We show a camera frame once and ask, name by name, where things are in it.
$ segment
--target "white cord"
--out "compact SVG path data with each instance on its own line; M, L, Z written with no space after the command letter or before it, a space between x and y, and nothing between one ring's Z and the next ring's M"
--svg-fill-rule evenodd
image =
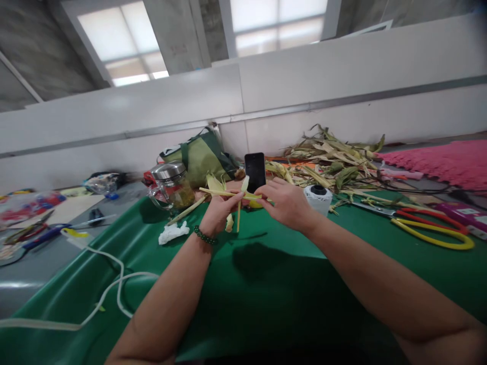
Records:
M159 275L156 275L154 273L150 272L136 272L132 274L128 274L123 276L123 271L124 271L124 265L123 262L121 262L118 258L110 255L109 253L103 252L96 250L94 248L91 248L87 245L84 245L84 248L87 250L93 252L93 253L98 253L103 256L106 256L108 258L111 258L113 261L115 261L117 264L120 265L120 278L115 280L113 283L111 283L103 292L101 295L100 300L98 301L98 304L96 305L95 309L90 313L88 317L81 323L81 324L75 324L75 323L66 323L66 322L53 322L53 321L44 321L44 320L39 320L39 319L26 319L26 318L8 318L8 319L2 319L0 320L0 328L6 328L6 327L23 327L23 328L35 328L35 329L44 329L44 330L60 330L60 331L78 331L80 330L85 324L87 324L98 312L100 309L101 305L103 304L105 297L108 294L108 291L114 287L115 285L118 284L118 290L117 290L117 305L118 308L122 311L123 314L125 314L127 317L132 318L132 313L127 311L123 305L122 301L120 299L121 292L122 292L122 285L123 281L125 279L131 278L133 276L140 276L140 275L145 275L145 276L151 276L158 278Z

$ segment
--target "jar with liquid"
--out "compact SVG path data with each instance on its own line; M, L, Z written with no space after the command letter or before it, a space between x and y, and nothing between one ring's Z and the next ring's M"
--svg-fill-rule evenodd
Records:
M151 190L149 197L158 208L183 210L194 203L194 191L189 185L186 168L181 161L154 166L151 174L158 188ZM156 199L156 196L161 194L166 200L166 205L162 205L161 201Z

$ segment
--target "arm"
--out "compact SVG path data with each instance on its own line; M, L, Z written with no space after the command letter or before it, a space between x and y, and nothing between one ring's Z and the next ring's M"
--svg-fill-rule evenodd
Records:
M314 211L300 188L276 178L255 194L271 198L274 206L259 202L325 254L362 305L395 334L411 361L485 359L480 322L400 263Z
M243 195L239 193L226 201L227 197L212 197L200 231L209 237L223 231L227 215ZM191 234L138 307L107 364L173 362L172 356L198 305L212 252L211 245Z

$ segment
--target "black smartphone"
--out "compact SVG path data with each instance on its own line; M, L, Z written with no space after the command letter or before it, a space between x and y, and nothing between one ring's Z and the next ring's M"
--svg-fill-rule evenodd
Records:
M265 185L265 158L262 152L245 155L245 174L250 177L247 188L249 193Z

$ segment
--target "blue tool handle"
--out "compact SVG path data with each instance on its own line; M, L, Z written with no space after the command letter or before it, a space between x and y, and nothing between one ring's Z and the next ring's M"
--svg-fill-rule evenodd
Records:
M38 239L35 239L32 242L29 242L28 244L23 245L22 247L25 248L26 250L31 250L37 246L39 246L41 243L44 243L46 241L49 241L51 238L56 237L61 233L61 230L63 228L70 227L70 224L62 224L62 225L57 225L53 229L49 230L47 233L43 234L41 237Z

